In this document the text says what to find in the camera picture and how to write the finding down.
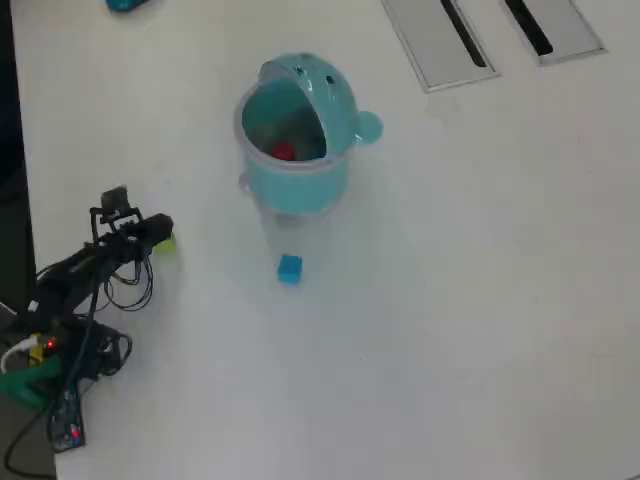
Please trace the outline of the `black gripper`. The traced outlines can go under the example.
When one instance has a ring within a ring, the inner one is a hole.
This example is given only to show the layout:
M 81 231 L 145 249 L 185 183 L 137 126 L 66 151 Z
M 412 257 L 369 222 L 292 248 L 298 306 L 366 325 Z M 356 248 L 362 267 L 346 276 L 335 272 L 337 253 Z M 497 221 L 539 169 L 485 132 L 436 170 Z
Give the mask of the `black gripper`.
M 146 240 L 167 240 L 173 233 L 174 222 L 166 214 L 158 213 L 144 221 L 128 221 L 105 233 L 101 242 L 117 261 L 142 261 L 151 253 Z

